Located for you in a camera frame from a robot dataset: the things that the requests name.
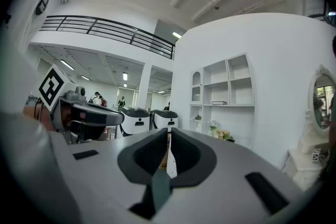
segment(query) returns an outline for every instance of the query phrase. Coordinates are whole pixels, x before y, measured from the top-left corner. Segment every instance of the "mirror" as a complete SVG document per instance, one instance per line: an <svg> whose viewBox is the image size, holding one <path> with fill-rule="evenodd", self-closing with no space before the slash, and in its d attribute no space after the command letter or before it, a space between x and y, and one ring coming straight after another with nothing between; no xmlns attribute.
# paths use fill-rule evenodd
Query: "mirror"
<svg viewBox="0 0 336 224"><path fill-rule="evenodd" d="M313 108L316 123L321 129L326 129L330 125L334 90L333 82L328 76L322 75L317 78L314 86Z"/></svg>
<svg viewBox="0 0 336 224"><path fill-rule="evenodd" d="M311 80L308 118L316 133L327 135L331 120L335 80L328 69L320 66Z"/></svg>

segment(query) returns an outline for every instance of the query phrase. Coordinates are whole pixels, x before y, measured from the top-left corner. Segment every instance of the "balcony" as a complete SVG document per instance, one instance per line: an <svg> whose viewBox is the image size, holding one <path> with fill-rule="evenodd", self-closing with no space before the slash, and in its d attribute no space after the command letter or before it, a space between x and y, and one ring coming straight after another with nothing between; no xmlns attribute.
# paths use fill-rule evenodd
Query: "balcony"
<svg viewBox="0 0 336 224"><path fill-rule="evenodd" d="M40 31L73 32L109 38L174 59L173 43L139 28L103 18L76 15L48 16Z"/></svg>

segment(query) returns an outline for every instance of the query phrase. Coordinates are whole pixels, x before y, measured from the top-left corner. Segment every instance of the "recessed light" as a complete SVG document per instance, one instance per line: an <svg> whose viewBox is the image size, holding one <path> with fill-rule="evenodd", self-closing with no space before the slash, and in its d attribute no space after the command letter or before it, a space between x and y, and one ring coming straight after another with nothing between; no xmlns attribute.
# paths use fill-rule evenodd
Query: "recessed light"
<svg viewBox="0 0 336 224"><path fill-rule="evenodd" d="M67 66L68 68L70 68L71 70L74 70L70 65L68 65L66 62L64 62L63 60L61 60L61 63L65 66Z"/></svg>
<svg viewBox="0 0 336 224"><path fill-rule="evenodd" d="M176 32L173 33L173 36L175 36L175 37L177 37L177 38L181 38L181 37L182 37L181 35L179 35L179 34L176 33Z"/></svg>

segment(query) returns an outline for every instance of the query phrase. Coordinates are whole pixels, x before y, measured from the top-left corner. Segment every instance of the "black railing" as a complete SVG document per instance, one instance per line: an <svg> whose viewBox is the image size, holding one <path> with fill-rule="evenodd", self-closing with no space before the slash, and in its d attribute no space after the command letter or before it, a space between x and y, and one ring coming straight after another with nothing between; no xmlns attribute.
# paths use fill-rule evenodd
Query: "black railing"
<svg viewBox="0 0 336 224"><path fill-rule="evenodd" d="M336 15L334 15L334 9L332 9L329 5L329 3L324 0L324 8L323 8L323 13L318 13L318 14L313 14L310 15L310 18L315 18L318 19L322 22L326 22L327 24L336 27Z"/></svg>
<svg viewBox="0 0 336 224"><path fill-rule="evenodd" d="M175 45L139 28L112 20L76 15L48 16L40 31L65 31L121 41L174 59Z"/></svg>

